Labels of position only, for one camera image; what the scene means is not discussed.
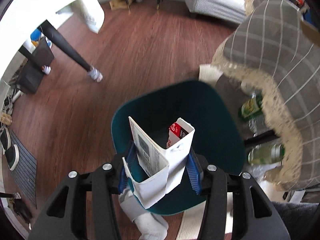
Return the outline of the white torn carton box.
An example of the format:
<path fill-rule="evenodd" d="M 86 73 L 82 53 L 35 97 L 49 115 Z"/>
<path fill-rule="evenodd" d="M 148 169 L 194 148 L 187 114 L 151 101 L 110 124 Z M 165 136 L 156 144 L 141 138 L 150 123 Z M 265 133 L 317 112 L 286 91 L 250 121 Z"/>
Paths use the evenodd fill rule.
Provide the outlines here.
<path fill-rule="evenodd" d="M 126 174 L 133 194 L 148 209 L 181 183 L 195 128 L 178 118 L 169 128 L 167 147 L 162 148 L 131 117 L 129 123 L 138 164 L 148 178 L 138 182 L 133 168 Z"/>

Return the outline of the dark teal trash bin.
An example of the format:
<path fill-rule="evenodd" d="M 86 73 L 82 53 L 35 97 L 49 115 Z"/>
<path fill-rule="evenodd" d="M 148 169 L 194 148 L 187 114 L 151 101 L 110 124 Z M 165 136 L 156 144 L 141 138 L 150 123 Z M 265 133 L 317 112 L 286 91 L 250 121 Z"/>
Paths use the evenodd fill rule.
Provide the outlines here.
<path fill-rule="evenodd" d="M 226 173 L 238 175 L 245 162 L 245 149 L 233 119 L 214 88 L 201 81 L 185 81 L 133 99 L 122 105 L 111 122 L 116 153 L 121 158 L 133 135 L 129 117 L 162 148 L 167 147 L 169 128 L 182 118 L 195 128 L 190 152 Z M 137 181 L 148 178 L 136 158 L 133 172 Z M 204 202 L 192 189 L 185 167 L 181 183 L 147 211 L 174 215 Z"/>

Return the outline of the clear green cap bottle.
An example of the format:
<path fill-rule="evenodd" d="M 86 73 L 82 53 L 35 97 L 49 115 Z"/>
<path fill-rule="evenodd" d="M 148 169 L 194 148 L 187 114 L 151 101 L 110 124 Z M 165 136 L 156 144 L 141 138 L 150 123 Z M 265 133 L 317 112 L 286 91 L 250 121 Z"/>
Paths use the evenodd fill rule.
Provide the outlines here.
<path fill-rule="evenodd" d="M 270 165 L 281 162 L 285 155 L 282 144 L 261 145 L 253 148 L 248 154 L 250 165 Z"/>

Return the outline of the green label plastic bottle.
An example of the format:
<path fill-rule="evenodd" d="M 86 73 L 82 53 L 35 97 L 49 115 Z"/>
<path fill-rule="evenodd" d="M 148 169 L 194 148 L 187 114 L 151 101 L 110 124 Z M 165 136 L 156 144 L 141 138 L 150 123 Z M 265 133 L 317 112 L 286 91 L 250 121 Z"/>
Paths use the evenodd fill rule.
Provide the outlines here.
<path fill-rule="evenodd" d="M 254 94 L 251 99 L 246 101 L 239 109 L 240 118 L 244 121 L 251 120 L 263 113 L 263 96 L 261 93 Z"/>

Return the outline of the dark striped door mat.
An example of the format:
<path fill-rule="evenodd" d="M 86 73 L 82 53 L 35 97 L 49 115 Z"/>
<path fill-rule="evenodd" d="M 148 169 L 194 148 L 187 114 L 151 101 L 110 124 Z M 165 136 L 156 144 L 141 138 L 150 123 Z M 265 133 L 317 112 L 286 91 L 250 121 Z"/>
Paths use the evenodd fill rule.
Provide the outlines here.
<path fill-rule="evenodd" d="M 13 131 L 10 131 L 11 143 L 17 145 L 19 150 L 19 161 L 11 175 L 29 202 L 37 208 L 36 201 L 36 171 L 37 160 L 20 142 Z"/>

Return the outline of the black table leg with sock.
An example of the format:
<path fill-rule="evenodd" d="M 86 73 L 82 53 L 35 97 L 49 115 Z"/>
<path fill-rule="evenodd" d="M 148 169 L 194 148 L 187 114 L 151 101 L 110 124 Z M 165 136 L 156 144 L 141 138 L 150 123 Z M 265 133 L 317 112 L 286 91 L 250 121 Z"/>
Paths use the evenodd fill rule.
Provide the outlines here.
<path fill-rule="evenodd" d="M 38 29 L 43 35 L 52 41 L 61 51 L 69 56 L 73 61 L 80 65 L 87 72 L 87 75 L 95 82 L 101 82 L 103 75 L 89 63 L 68 43 L 68 41 L 58 32 L 54 26 L 45 20 Z"/>

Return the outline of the black and white sneaker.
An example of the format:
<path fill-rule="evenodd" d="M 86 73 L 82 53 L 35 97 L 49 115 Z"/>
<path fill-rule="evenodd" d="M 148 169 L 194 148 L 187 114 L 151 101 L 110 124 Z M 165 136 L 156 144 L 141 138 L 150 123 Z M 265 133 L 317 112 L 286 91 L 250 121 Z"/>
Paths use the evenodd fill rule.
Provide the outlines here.
<path fill-rule="evenodd" d="M 1 134 L 1 143 L 9 170 L 13 171 L 19 162 L 20 152 L 18 146 L 11 142 L 10 132 L 7 128 L 5 128 Z"/>

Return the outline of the dark brown storage box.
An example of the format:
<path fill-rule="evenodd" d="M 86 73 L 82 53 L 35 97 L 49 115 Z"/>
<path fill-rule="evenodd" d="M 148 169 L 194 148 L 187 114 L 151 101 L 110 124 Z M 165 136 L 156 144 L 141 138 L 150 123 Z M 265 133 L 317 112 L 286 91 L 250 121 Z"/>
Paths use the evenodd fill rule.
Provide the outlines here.
<path fill-rule="evenodd" d="M 44 67 L 50 66 L 54 55 L 44 37 L 40 39 L 39 45 L 32 53 L 24 46 L 18 51 L 27 58 L 27 62 L 18 75 L 16 85 L 26 94 L 35 94 L 45 76 Z"/>

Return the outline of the grey checked round tablecloth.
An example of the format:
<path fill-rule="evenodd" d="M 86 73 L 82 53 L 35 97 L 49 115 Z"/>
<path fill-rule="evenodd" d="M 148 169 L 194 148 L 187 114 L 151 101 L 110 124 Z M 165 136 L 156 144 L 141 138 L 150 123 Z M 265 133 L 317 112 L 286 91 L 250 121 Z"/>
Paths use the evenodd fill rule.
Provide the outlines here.
<path fill-rule="evenodd" d="M 267 126 L 285 147 L 266 179 L 282 190 L 319 183 L 319 46 L 288 0 L 245 0 L 246 18 L 212 64 L 261 90 Z"/>

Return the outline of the pale green patterned tablecloth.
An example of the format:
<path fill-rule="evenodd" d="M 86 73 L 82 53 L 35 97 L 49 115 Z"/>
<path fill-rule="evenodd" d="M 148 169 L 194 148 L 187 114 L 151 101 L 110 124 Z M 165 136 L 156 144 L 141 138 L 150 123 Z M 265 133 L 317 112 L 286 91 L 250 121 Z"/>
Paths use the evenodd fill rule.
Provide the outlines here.
<path fill-rule="evenodd" d="M 99 33 L 105 14 L 98 0 L 75 0 L 56 12 L 57 14 L 74 13 L 79 16 L 94 33 Z"/>

